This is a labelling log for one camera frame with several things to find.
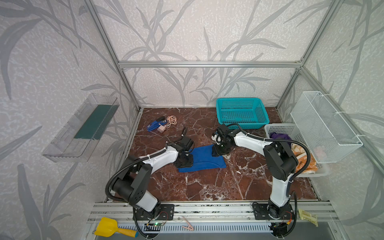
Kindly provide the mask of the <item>blue towel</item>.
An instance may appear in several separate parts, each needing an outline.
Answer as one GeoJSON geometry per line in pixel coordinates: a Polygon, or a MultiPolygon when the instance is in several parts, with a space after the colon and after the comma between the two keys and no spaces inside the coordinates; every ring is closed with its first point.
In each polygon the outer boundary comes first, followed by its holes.
{"type": "Polygon", "coordinates": [[[178,168],[179,173],[191,173],[201,170],[225,169],[227,167],[223,156],[213,157],[213,145],[199,147],[193,150],[193,165],[189,168],[178,168]]]}

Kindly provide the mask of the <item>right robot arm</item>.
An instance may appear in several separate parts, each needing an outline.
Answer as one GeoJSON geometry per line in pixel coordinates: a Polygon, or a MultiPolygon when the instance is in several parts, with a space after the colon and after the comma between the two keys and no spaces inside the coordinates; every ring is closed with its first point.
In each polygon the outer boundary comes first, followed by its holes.
{"type": "Polygon", "coordinates": [[[233,148],[245,148],[259,153],[265,157],[268,170],[273,176],[272,192],[269,198],[271,208],[281,209],[289,202],[289,188],[291,182],[301,174],[311,162],[311,153],[308,147],[298,141],[285,139],[266,139],[239,129],[227,133],[216,130],[212,134],[213,156],[227,155],[233,148]],[[291,144],[301,146],[307,154],[305,165],[296,170],[299,161],[291,149],[291,144]]]}

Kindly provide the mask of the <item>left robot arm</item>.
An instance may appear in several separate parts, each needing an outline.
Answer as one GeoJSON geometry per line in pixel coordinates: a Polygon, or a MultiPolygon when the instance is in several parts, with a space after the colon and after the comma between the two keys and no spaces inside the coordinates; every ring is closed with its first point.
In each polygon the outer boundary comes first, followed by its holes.
{"type": "Polygon", "coordinates": [[[173,143],[150,155],[139,158],[128,156],[125,165],[107,181],[107,198],[158,215],[161,201],[148,191],[151,175],[169,164],[191,167],[193,147],[194,144],[173,143]]]}

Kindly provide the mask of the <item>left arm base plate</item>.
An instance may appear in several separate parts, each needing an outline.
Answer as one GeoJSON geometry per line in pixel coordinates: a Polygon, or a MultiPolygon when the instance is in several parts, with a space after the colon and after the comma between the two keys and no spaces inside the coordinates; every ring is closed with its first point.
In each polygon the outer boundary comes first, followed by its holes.
{"type": "Polygon", "coordinates": [[[175,213],[174,204],[157,204],[155,208],[147,212],[143,208],[134,208],[134,216],[138,221],[160,220],[170,221],[173,220],[175,213]]]}

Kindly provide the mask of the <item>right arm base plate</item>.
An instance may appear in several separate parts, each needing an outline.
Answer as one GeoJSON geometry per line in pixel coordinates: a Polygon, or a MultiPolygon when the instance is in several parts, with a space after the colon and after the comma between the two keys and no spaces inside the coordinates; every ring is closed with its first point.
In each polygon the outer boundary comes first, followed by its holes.
{"type": "Polygon", "coordinates": [[[295,214],[290,202],[278,207],[273,203],[252,203],[252,209],[256,220],[293,220],[295,214]]]}

